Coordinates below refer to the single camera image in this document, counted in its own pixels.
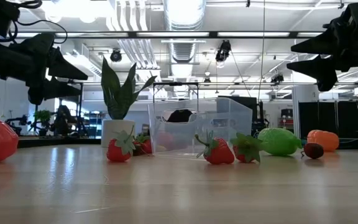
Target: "white pot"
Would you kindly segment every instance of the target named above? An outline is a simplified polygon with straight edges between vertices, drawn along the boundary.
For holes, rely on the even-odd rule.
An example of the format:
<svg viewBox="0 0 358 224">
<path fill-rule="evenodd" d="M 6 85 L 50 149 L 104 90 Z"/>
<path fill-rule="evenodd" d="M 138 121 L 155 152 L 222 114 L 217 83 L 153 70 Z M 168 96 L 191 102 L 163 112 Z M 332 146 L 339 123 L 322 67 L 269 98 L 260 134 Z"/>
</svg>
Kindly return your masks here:
<svg viewBox="0 0 358 224">
<path fill-rule="evenodd" d="M 135 136 L 135 121 L 128 120 L 103 120 L 102 122 L 102 147 L 109 147 L 109 143 L 116 133 L 126 131 L 128 134 L 131 133 L 132 127 L 134 128 L 132 135 Z"/>
</svg>

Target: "clear plastic bin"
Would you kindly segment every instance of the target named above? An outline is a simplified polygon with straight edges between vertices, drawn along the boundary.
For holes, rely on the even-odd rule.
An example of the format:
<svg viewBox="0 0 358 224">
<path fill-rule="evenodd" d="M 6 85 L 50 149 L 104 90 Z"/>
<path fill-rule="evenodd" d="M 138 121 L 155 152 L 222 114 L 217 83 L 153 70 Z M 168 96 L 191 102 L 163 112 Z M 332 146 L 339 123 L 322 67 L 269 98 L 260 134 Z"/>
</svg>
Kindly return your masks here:
<svg viewBox="0 0 358 224">
<path fill-rule="evenodd" d="M 150 134 L 156 156 L 196 159 L 204 146 L 195 141 L 195 134 L 206 139 L 207 131 L 229 144 L 237 132 L 251 134 L 252 110 L 229 98 L 208 98 L 148 105 Z M 188 123 L 167 122 L 175 110 L 188 109 L 193 114 Z"/>
</svg>

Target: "potted plant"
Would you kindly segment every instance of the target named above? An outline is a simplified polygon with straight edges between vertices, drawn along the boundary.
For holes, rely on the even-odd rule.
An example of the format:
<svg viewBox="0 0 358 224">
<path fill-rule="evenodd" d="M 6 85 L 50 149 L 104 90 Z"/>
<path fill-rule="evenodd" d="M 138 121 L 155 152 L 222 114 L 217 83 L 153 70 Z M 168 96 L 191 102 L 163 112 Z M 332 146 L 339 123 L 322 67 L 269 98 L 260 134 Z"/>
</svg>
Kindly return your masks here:
<svg viewBox="0 0 358 224">
<path fill-rule="evenodd" d="M 40 121 L 42 128 L 39 131 L 39 135 L 40 136 L 46 136 L 47 135 L 47 131 L 49 130 L 50 127 L 50 111 L 49 110 L 40 110 L 40 111 L 36 111 L 34 113 L 34 119 L 35 121 Z"/>
<path fill-rule="evenodd" d="M 124 120 L 129 108 L 136 101 L 139 93 L 153 84 L 156 77 L 150 77 L 145 85 L 135 91 L 136 87 L 136 63 L 129 70 L 126 81 L 121 86 L 114 70 L 109 66 L 107 60 L 103 59 L 102 80 L 104 103 L 112 120 L 103 120 L 102 123 L 102 147 L 108 147 L 115 133 L 134 133 L 131 130 L 135 126 L 134 121 Z"/>
</svg>

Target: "green plastic fruit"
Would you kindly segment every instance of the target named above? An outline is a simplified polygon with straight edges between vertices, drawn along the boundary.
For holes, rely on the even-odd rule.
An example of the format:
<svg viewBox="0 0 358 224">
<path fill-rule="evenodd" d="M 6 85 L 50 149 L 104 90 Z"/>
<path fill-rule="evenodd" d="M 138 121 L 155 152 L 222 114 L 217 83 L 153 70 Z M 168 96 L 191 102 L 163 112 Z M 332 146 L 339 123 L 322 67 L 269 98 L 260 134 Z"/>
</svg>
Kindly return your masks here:
<svg viewBox="0 0 358 224">
<path fill-rule="evenodd" d="M 302 148 L 301 140 L 292 132 L 282 128 L 265 128 L 258 139 L 262 141 L 262 149 L 274 156 L 287 156 Z"/>
</svg>

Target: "table surface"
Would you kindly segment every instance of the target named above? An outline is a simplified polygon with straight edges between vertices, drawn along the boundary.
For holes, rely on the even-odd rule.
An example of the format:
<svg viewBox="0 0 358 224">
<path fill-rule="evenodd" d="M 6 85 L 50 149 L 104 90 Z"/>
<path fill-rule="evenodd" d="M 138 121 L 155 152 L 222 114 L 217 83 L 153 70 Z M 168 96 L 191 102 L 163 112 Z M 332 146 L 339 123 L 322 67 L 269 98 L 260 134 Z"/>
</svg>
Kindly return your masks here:
<svg viewBox="0 0 358 224">
<path fill-rule="evenodd" d="M 0 223 L 358 223 L 358 151 L 212 166 L 112 164 L 99 146 L 19 149 L 0 163 Z"/>
</svg>

